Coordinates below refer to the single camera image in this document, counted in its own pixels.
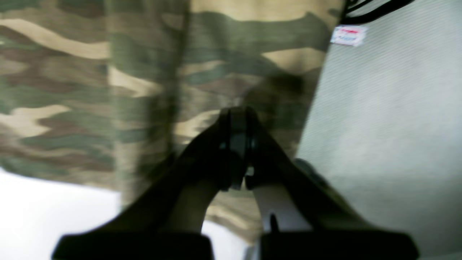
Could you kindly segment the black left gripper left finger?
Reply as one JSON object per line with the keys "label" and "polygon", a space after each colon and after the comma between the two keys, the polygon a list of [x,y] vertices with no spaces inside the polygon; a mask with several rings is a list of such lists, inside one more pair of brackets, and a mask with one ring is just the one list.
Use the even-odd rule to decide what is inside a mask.
{"label": "black left gripper left finger", "polygon": [[64,235],[54,260],[214,260],[201,234],[206,210],[230,186],[221,172],[229,147],[231,114],[221,110],[153,185],[117,217],[93,230]]}

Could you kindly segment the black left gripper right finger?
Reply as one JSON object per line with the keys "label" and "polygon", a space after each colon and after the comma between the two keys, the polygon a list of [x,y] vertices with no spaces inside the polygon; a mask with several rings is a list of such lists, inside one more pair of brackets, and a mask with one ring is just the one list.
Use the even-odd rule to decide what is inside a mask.
{"label": "black left gripper right finger", "polygon": [[247,157],[263,223],[254,260],[417,260],[413,239],[361,217],[312,166],[291,160],[264,129],[256,112],[244,110]]}

